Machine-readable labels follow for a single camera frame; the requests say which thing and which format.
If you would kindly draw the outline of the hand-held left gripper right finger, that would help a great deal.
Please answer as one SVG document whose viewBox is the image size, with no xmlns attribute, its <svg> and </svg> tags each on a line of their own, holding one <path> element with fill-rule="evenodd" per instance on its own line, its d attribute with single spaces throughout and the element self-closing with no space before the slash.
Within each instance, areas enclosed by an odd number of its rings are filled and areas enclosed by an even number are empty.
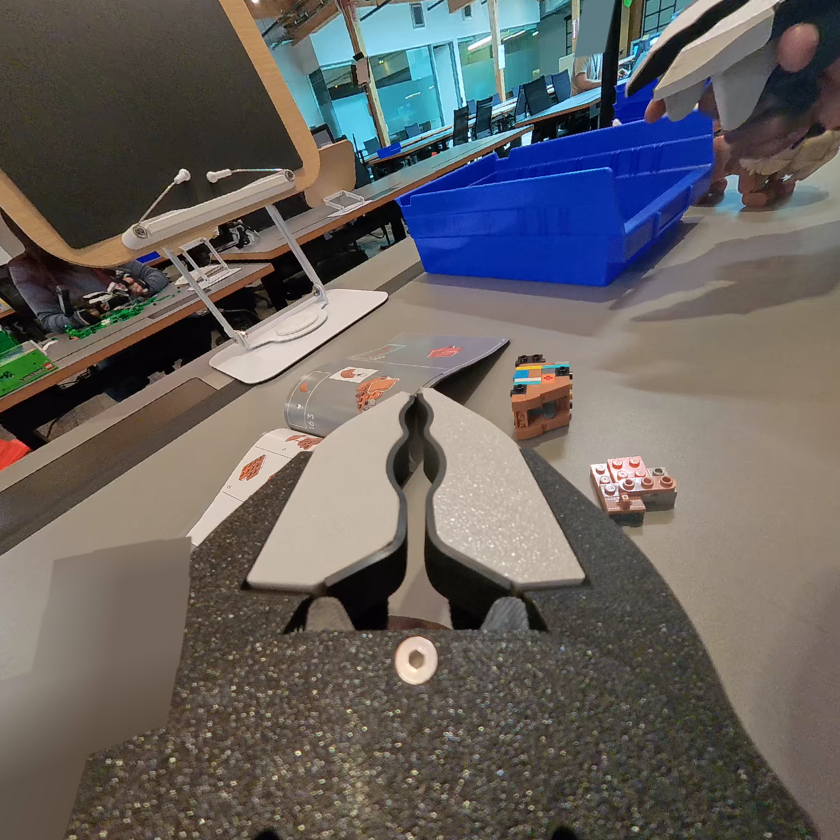
<svg viewBox="0 0 840 840">
<path fill-rule="evenodd" d="M 585 572 L 517 443 L 432 388 L 416 404 L 431 549 L 501 592 L 581 585 Z"/>
</svg>

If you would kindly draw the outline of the small brown brick assembly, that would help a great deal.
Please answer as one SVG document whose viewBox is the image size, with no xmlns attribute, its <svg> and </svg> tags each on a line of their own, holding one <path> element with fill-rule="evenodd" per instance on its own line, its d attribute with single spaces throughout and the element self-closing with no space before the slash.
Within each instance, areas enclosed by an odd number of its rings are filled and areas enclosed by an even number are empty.
<svg viewBox="0 0 840 840">
<path fill-rule="evenodd" d="M 677 484 L 663 467 L 639 456 L 608 458 L 590 466 L 591 483 L 604 513 L 616 524 L 639 526 L 649 511 L 676 505 Z"/>
</svg>

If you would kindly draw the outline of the green brick pieces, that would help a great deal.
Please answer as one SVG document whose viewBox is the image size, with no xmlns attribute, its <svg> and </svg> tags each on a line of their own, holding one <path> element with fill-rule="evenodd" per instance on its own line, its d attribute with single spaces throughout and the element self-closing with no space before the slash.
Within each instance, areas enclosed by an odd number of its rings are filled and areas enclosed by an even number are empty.
<svg viewBox="0 0 840 840">
<path fill-rule="evenodd" d="M 164 301 L 168 301 L 174 298 L 174 294 L 168 294 L 162 296 L 154 296 L 146 299 L 133 299 L 116 308 L 110 309 L 106 312 L 103 318 L 101 318 L 98 322 L 93 323 L 92 325 L 88 325 L 82 328 L 69 329 L 66 332 L 66 336 L 70 340 L 84 340 L 86 338 L 89 338 L 90 336 L 93 336 L 106 329 L 109 329 L 113 325 L 121 324 L 123 322 L 139 317 L 139 315 L 143 314 L 146 309 L 156 307 L 162 304 Z"/>
</svg>

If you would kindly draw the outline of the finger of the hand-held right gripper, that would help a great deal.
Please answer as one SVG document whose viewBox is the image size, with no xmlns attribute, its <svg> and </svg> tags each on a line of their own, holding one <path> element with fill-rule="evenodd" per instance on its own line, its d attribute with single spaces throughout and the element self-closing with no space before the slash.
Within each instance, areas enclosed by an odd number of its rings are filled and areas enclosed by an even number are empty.
<svg viewBox="0 0 840 840">
<path fill-rule="evenodd" d="M 711 79 L 771 39 L 775 1 L 697 1 L 659 34 L 628 79 L 630 94 L 657 81 L 667 95 Z"/>
<path fill-rule="evenodd" d="M 710 83 L 720 126 L 746 123 L 778 66 L 773 26 L 774 14 L 732 14 L 682 48 L 655 90 L 668 119 L 697 109 Z"/>
</svg>

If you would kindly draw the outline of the long office desk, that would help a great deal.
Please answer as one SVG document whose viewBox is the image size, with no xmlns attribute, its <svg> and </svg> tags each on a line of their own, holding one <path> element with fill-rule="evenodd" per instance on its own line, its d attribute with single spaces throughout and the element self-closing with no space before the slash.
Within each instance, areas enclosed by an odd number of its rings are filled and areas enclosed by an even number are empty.
<svg viewBox="0 0 840 840">
<path fill-rule="evenodd" d="M 386 175 L 359 189 L 357 194 L 362 196 L 363 202 L 343 214 L 324 203 L 309 201 L 308 209 L 291 217 L 287 224 L 304 249 L 308 249 L 309 243 L 323 238 L 330 242 L 331 248 L 337 248 L 382 228 L 400 240 L 405 237 L 406 231 L 401 208 L 396 203 L 398 197 L 515 143 L 530 129 L 529 125 L 518 126 L 482 140 L 463 143 Z"/>
<path fill-rule="evenodd" d="M 25 402 L 45 389 L 62 383 L 204 309 L 202 300 L 191 287 L 168 286 L 140 314 L 128 320 L 108 325 L 83 339 L 72 339 L 61 334 L 45 351 L 53 368 L 43 377 L 3 395 L 1 410 Z"/>
</svg>

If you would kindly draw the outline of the grey building instruction booklet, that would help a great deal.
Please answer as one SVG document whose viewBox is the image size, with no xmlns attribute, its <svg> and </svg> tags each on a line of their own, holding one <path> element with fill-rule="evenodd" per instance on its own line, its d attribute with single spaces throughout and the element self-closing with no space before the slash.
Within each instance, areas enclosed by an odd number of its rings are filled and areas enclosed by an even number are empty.
<svg viewBox="0 0 840 840">
<path fill-rule="evenodd" d="M 324 364 L 289 393 L 281 424 L 261 435 L 239 460 L 196 525 L 194 548 L 300 453 L 337 427 L 399 392 L 435 386 L 505 348 L 509 339 L 401 333 L 391 342 Z"/>
</svg>

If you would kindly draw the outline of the wooden post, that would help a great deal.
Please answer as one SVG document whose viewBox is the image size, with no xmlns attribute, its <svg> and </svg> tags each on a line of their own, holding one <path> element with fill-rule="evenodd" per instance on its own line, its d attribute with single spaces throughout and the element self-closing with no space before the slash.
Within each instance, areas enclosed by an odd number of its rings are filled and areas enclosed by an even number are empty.
<svg viewBox="0 0 840 840">
<path fill-rule="evenodd" d="M 355 1 L 338 1 L 337 4 L 343 16 L 353 48 L 353 68 L 356 84 L 365 93 L 377 139 L 380 142 L 380 147 L 384 148 L 390 145 L 390 134 L 387 129 L 375 79 L 372 75 L 370 58 L 364 44 L 357 3 Z"/>
</svg>

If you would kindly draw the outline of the black panel with wooden rim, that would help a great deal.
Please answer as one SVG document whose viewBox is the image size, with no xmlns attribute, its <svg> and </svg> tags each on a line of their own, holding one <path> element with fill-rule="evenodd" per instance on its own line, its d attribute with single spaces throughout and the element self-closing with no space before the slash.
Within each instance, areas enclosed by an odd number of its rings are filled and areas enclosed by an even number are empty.
<svg viewBox="0 0 840 840">
<path fill-rule="evenodd" d="M 319 150 L 248 2 L 2 2 L 2 209 L 110 267 L 303 191 Z"/>
</svg>

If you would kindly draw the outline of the multicoloured brick model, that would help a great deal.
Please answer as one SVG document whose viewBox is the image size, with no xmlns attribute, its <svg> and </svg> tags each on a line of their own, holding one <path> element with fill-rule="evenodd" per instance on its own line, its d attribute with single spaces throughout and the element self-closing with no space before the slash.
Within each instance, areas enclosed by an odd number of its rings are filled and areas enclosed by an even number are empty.
<svg viewBox="0 0 840 840">
<path fill-rule="evenodd" d="M 569 426 L 573 397 L 569 362 L 549 363 L 538 353 L 520 355 L 510 395 L 513 436 L 517 441 Z"/>
</svg>

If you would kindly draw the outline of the row of black office chairs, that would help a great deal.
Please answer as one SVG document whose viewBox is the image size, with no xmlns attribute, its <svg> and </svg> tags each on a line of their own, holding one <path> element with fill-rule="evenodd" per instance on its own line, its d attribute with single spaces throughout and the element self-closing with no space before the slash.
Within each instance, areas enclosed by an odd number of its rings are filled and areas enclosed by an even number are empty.
<svg viewBox="0 0 840 840">
<path fill-rule="evenodd" d="M 513 110 L 501 114 L 498 119 L 492 118 L 493 98 L 470 101 L 468 106 L 458 108 L 454 112 L 452 145 L 481 140 L 494 133 L 511 130 L 525 118 L 538 116 L 571 99 L 571 78 L 567 70 L 553 74 L 551 81 L 551 91 L 545 77 L 520 85 Z M 531 142 L 555 140 L 587 130 L 592 117 L 592 104 L 589 102 L 559 119 L 537 121 L 531 126 Z"/>
</svg>

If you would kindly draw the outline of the brown brick animal model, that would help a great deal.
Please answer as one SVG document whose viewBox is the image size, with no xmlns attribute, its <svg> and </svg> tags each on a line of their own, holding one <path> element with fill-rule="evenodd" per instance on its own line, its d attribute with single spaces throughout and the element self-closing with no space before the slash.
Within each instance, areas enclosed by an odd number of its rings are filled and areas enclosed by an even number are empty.
<svg viewBox="0 0 840 840">
<path fill-rule="evenodd" d="M 715 166 L 707 193 L 699 204 L 719 203 L 728 177 L 738 177 L 738 191 L 747 208 L 765 208 L 786 201 L 798 182 L 805 180 L 834 158 L 839 149 L 839 131 L 813 126 L 807 134 L 782 149 L 737 155 L 722 130 L 714 133 Z"/>
</svg>

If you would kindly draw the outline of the black pole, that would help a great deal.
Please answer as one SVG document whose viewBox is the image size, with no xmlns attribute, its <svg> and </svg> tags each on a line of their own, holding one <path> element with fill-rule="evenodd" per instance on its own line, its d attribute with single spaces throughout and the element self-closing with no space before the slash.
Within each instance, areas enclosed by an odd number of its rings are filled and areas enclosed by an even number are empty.
<svg viewBox="0 0 840 840">
<path fill-rule="evenodd" d="M 612 1 L 612 14 L 602 53 L 599 128 L 611 128 L 615 118 L 616 84 L 620 64 L 623 1 Z"/>
</svg>

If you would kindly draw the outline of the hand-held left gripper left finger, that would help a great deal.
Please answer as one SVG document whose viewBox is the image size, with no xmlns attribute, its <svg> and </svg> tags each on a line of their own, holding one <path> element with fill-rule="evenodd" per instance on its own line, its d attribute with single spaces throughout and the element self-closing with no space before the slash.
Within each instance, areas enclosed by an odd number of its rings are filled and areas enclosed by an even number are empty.
<svg viewBox="0 0 840 840">
<path fill-rule="evenodd" d="M 252 589 L 389 596 L 406 572 L 406 417 L 399 392 L 332 431 L 310 454 L 246 577 Z"/>
</svg>

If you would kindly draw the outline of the person's right hand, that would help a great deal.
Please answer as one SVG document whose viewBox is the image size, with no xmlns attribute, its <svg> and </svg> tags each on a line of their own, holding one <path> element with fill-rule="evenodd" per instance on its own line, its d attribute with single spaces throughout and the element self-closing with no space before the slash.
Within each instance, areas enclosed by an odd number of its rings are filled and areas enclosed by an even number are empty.
<svg viewBox="0 0 840 840">
<path fill-rule="evenodd" d="M 800 23 L 788 27 L 777 39 L 775 58 L 780 68 L 791 74 L 801 74 L 813 63 L 821 42 L 821 29 L 814 23 Z M 839 126 L 838 60 L 828 66 L 819 78 L 817 101 L 805 112 L 785 116 L 779 114 L 754 115 L 737 129 L 717 137 L 717 152 L 722 162 L 730 158 L 761 158 L 790 148 L 819 125 L 825 130 Z"/>
</svg>

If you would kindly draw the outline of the large blue plastic bin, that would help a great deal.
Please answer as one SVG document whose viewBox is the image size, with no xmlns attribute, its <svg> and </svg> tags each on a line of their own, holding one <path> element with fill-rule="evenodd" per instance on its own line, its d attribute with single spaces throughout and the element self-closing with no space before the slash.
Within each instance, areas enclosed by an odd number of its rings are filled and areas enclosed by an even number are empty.
<svg viewBox="0 0 840 840">
<path fill-rule="evenodd" d="M 713 165 L 694 111 L 488 154 L 396 201 L 429 274 L 605 287 L 671 236 Z"/>
</svg>

